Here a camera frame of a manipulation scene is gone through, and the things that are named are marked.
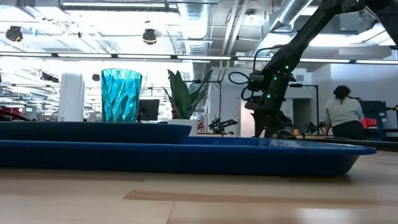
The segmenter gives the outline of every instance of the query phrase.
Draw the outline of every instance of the ceiling light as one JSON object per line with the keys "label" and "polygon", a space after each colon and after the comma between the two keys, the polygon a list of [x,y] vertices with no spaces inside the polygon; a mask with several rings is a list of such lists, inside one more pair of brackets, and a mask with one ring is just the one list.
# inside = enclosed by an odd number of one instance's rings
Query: ceiling light
{"label": "ceiling light", "polygon": [[301,58],[300,62],[312,62],[312,63],[348,63],[347,59],[320,59],[320,58]]}
{"label": "ceiling light", "polygon": [[[254,57],[238,57],[236,60],[244,61],[244,62],[252,62],[254,61]],[[258,57],[256,58],[257,62],[269,62],[271,60],[270,57]]]}
{"label": "ceiling light", "polygon": [[200,56],[200,55],[179,55],[178,59],[182,60],[231,60],[229,56]]}
{"label": "ceiling light", "polygon": [[118,54],[119,58],[136,58],[136,59],[170,59],[170,55],[133,55],[133,54]]}
{"label": "ceiling light", "polygon": [[398,60],[357,60],[355,63],[359,64],[373,64],[373,65],[398,65]]}
{"label": "ceiling light", "polygon": [[52,55],[49,53],[3,52],[3,53],[0,53],[0,56],[5,56],[5,57],[51,57]]}
{"label": "ceiling light", "polygon": [[58,54],[59,57],[77,57],[77,58],[111,58],[110,54]]}
{"label": "ceiling light", "polygon": [[[145,3],[120,3],[120,2],[63,2],[62,6],[76,6],[76,7],[148,7]],[[151,4],[153,7],[164,7],[164,4]],[[170,5],[169,8],[176,9],[174,5]]]}
{"label": "ceiling light", "polygon": [[188,62],[188,63],[192,63],[192,62],[195,62],[195,63],[210,63],[211,61],[209,61],[209,60],[195,60],[195,61],[193,61],[193,60],[182,60],[182,62]]}

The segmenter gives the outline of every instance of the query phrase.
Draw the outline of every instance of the desk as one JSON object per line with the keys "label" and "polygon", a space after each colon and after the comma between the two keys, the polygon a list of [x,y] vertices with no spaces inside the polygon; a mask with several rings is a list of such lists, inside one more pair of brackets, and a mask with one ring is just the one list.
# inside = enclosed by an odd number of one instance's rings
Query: desk
{"label": "desk", "polygon": [[210,133],[198,133],[198,137],[235,137],[233,134],[210,134]]}
{"label": "desk", "polygon": [[393,224],[397,161],[393,152],[363,156],[338,178],[0,169],[0,217],[7,224]]}
{"label": "desk", "polygon": [[325,139],[325,138],[333,138],[333,136],[326,136],[326,135],[315,135],[315,134],[306,134],[303,137],[301,134],[294,135],[297,139]]}

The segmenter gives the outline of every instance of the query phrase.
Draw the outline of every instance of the dark blue tray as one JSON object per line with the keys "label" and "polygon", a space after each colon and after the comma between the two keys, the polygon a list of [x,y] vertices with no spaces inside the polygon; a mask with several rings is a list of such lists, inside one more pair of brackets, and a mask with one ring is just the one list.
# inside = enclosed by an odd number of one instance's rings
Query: dark blue tray
{"label": "dark blue tray", "polygon": [[105,122],[0,122],[0,140],[182,144],[191,126]]}
{"label": "dark blue tray", "polygon": [[374,148],[248,138],[188,138],[184,145],[0,141],[0,167],[201,174],[336,176]]}

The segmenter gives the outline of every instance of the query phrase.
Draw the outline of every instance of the pipe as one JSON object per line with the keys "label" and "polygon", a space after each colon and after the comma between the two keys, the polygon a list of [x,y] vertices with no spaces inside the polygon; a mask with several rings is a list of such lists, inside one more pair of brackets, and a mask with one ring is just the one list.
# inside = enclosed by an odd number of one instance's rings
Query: pipe
{"label": "pipe", "polygon": [[238,5],[239,5],[239,0],[235,0],[234,4],[232,5],[228,25],[226,27],[224,42],[223,42],[223,46],[221,48],[221,55],[225,54],[226,45],[228,44],[229,35],[231,35],[232,26],[234,25],[235,15],[236,15],[236,11],[238,10]]}
{"label": "pipe", "polygon": [[[271,30],[275,30],[279,27],[287,26],[296,21],[296,19],[303,13],[304,9],[311,4],[313,0],[284,0],[279,9],[278,16],[276,18],[276,22],[269,21],[272,24],[267,24],[265,26],[269,26],[266,30],[264,40],[266,39],[267,34]],[[256,52],[262,48],[264,40],[251,52],[251,55],[254,56]],[[258,53],[258,57],[265,57],[268,54],[269,50],[263,50]]]}
{"label": "pipe", "polygon": [[239,15],[238,21],[236,22],[235,29],[234,29],[234,32],[232,34],[231,42],[229,43],[227,55],[231,55],[231,53],[232,53],[232,49],[234,47],[236,38],[238,37],[238,33],[239,33],[240,28],[241,28],[243,19],[244,19],[244,15],[246,13],[246,10],[248,9],[248,4],[249,4],[249,0],[244,0],[242,8],[241,8],[241,13]]}
{"label": "pipe", "polygon": [[[183,21],[183,36],[190,40],[208,40],[210,36],[211,4],[188,3],[178,4],[178,9]],[[185,42],[188,55],[209,54],[209,42]],[[205,63],[192,63],[193,79],[200,80],[206,73]]]}
{"label": "pipe", "polygon": [[313,0],[284,0],[279,9],[278,21],[290,25],[303,13]]}
{"label": "pipe", "polygon": [[127,12],[172,12],[179,13],[175,4],[118,4],[118,3],[84,3],[67,4],[61,2],[60,8],[64,11],[127,11]]}

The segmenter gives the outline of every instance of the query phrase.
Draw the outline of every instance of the doorway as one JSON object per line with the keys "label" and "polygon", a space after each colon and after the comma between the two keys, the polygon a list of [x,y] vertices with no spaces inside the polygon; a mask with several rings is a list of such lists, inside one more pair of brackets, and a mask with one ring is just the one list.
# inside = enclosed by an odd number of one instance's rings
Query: doorway
{"label": "doorway", "polygon": [[293,99],[293,126],[299,133],[306,133],[311,122],[311,99]]}

